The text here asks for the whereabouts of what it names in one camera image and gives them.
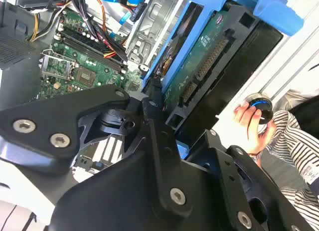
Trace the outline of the person's hand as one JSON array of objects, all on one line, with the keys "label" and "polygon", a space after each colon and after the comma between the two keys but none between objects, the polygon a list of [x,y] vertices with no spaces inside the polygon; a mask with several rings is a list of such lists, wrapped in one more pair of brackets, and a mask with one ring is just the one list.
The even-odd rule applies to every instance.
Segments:
[{"label": "person's hand", "polygon": [[271,120],[267,123],[265,131],[262,134],[258,133],[261,114],[261,110],[250,107],[245,101],[234,110],[232,119],[236,145],[253,156],[265,149],[276,131],[276,125]]}]

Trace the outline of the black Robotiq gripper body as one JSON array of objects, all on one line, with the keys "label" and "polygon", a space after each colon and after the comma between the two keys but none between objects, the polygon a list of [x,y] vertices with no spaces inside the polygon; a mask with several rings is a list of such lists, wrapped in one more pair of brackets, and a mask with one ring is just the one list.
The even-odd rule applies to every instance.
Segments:
[{"label": "black Robotiq gripper body", "polygon": [[189,216],[153,206],[154,179],[145,154],[134,154],[74,186],[58,201],[51,231],[222,231],[224,208],[213,178],[203,168],[181,163]]}]

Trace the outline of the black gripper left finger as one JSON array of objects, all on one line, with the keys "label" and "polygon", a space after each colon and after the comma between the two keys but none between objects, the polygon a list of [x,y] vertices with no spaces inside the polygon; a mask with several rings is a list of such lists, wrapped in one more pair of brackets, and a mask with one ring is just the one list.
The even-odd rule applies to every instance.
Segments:
[{"label": "black gripper left finger", "polygon": [[189,216],[192,207],[183,192],[181,159],[174,133],[163,121],[156,83],[141,100],[106,85],[4,110],[0,157],[45,175],[61,175],[81,149],[110,134],[126,137],[122,160],[145,154],[155,182],[153,206],[166,214]]}]

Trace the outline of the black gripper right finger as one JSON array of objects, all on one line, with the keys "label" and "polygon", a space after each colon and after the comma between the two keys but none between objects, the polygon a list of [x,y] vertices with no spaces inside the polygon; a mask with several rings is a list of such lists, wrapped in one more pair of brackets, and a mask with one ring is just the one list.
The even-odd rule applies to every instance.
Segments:
[{"label": "black gripper right finger", "polygon": [[204,131],[186,159],[194,231],[309,231],[278,186],[239,147]]}]

